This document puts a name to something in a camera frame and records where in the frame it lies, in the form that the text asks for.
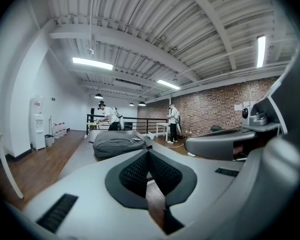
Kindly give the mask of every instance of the man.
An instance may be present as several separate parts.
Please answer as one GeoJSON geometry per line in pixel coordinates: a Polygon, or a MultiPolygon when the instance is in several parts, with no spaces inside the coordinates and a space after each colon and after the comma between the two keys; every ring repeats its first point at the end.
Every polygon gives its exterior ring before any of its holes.
{"type": "Polygon", "coordinates": [[[106,106],[104,102],[99,103],[99,109],[104,111],[104,118],[101,120],[98,120],[97,123],[109,121],[110,126],[108,131],[117,131],[118,130],[118,124],[119,124],[119,118],[116,115],[116,112],[111,108],[106,106]]]}
{"type": "Polygon", "coordinates": [[[170,123],[170,140],[167,141],[169,144],[173,144],[177,141],[177,120],[178,120],[178,111],[175,108],[175,105],[171,104],[169,106],[171,109],[171,115],[168,115],[169,123],[170,123]]]}

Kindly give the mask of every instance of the wooden floor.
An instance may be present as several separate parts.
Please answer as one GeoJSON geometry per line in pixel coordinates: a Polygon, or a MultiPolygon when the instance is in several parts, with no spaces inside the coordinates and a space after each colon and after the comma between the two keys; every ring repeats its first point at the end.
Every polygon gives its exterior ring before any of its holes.
{"type": "Polygon", "coordinates": [[[35,150],[20,161],[8,162],[14,180],[24,195],[23,199],[14,192],[0,165],[0,190],[5,200],[22,210],[34,196],[55,183],[85,134],[85,131],[70,130],[66,136],[56,139],[51,147],[35,150]]]}
{"type": "MultiPolygon", "coordinates": [[[[84,135],[84,131],[71,130],[66,136],[56,139],[51,147],[35,150],[20,161],[8,162],[11,173],[24,195],[23,199],[18,198],[0,165],[0,190],[4,199],[22,210],[34,196],[57,181],[61,170],[84,140],[84,135]]],[[[154,138],[154,141],[165,147],[176,147],[172,150],[187,156],[184,139],[168,144],[166,138],[160,136],[154,138]]],[[[155,182],[147,186],[146,200],[151,217],[163,229],[166,198],[155,182]]]]}

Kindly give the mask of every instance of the white t-shirt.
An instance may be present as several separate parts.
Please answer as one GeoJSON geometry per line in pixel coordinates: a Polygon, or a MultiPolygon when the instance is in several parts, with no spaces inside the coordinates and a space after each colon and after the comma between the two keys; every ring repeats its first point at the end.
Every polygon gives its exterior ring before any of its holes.
{"type": "Polygon", "coordinates": [[[171,111],[171,118],[169,119],[170,124],[176,124],[176,117],[178,114],[178,110],[174,107],[171,111]]]}
{"type": "Polygon", "coordinates": [[[116,113],[111,107],[106,106],[103,112],[104,116],[108,117],[110,124],[114,122],[119,122],[119,118],[116,116],[116,113]]]}

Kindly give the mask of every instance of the gray bag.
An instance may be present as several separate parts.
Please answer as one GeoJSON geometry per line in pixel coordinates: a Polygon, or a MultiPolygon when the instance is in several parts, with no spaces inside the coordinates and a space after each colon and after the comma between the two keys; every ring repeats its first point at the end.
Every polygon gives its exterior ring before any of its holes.
{"type": "Polygon", "coordinates": [[[136,135],[106,131],[95,137],[92,146],[95,156],[104,158],[145,149],[146,143],[136,135]]]}

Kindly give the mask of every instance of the brick wall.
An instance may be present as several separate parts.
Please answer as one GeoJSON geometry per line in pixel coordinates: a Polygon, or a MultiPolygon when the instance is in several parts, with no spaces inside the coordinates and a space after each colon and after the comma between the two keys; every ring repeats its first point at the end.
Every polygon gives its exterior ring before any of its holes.
{"type": "MultiPolygon", "coordinates": [[[[171,99],[180,111],[181,128],[192,131],[192,135],[210,132],[213,125],[222,129],[238,127],[241,124],[241,111],[234,105],[257,101],[271,87],[278,77],[236,83],[218,88],[198,91],[171,99]]],[[[169,100],[160,100],[138,107],[138,117],[165,118],[169,100]]]]}

